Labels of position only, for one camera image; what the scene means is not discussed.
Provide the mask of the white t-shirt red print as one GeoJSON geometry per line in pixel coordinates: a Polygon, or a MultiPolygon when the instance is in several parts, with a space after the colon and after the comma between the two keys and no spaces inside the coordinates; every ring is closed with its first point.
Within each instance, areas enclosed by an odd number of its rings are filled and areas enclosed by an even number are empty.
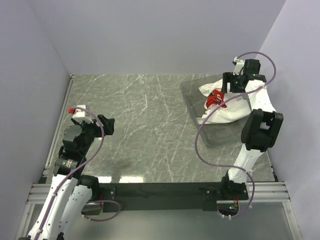
{"type": "Polygon", "coordinates": [[[218,110],[208,118],[208,115],[221,103],[236,95],[232,92],[223,93],[222,84],[223,80],[220,79],[213,83],[204,84],[198,88],[201,94],[206,97],[203,104],[205,112],[201,117],[197,118],[197,122],[200,125],[203,122],[205,122],[205,124],[228,124],[240,120],[251,113],[248,101],[241,96],[219,107],[218,110]]]}

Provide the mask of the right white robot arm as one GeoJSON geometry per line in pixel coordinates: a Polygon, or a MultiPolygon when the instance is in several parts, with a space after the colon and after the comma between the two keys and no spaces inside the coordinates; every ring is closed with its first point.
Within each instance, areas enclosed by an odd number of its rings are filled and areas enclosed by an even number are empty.
{"type": "Polygon", "coordinates": [[[251,113],[241,132],[241,150],[222,178],[219,193],[223,200],[247,200],[248,175],[258,158],[275,145],[284,116],[271,103],[260,61],[235,58],[233,64],[234,71],[222,75],[222,92],[247,94],[251,113]]]}

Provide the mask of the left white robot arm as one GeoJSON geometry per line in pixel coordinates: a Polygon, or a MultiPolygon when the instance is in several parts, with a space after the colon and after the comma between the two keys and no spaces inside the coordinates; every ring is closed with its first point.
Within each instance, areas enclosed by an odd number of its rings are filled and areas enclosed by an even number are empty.
{"type": "Polygon", "coordinates": [[[99,179],[82,172],[92,143],[114,133],[115,119],[99,114],[95,119],[72,117],[71,121],[64,130],[46,200],[26,240],[65,240],[67,228],[87,202],[102,199],[99,179]]]}

